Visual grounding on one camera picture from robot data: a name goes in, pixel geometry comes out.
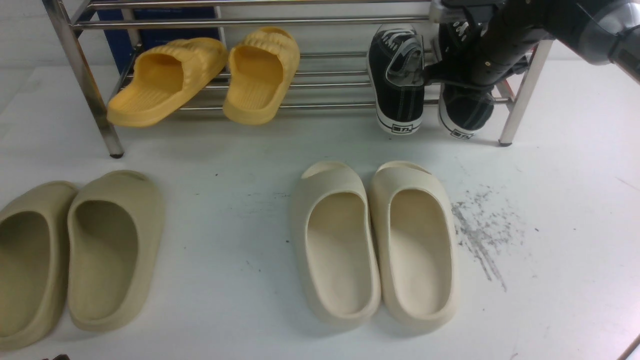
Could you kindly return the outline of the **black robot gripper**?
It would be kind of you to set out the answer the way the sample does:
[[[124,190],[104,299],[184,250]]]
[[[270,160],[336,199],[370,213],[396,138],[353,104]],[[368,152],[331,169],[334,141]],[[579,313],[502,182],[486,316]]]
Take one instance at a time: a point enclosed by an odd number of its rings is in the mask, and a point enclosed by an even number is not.
[[[465,79],[457,64],[434,63],[422,70],[424,84],[491,91],[521,57],[546,37],[542,26],[545,5],[544,0],[431,0],[431,23],[489,23],[486,32],[474,38],[465,50]]]

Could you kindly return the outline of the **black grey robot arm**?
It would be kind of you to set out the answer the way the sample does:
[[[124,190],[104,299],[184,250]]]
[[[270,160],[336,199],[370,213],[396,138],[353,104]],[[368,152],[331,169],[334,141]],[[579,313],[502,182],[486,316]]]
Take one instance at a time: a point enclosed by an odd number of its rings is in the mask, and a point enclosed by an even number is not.
[[[639,80],[637,0],[507,0],[486,28],[470,15],[467,21],[470,37],[450,57],[423,69],[425,84],[487,92],[547,37],[589,64],[615,64]]]

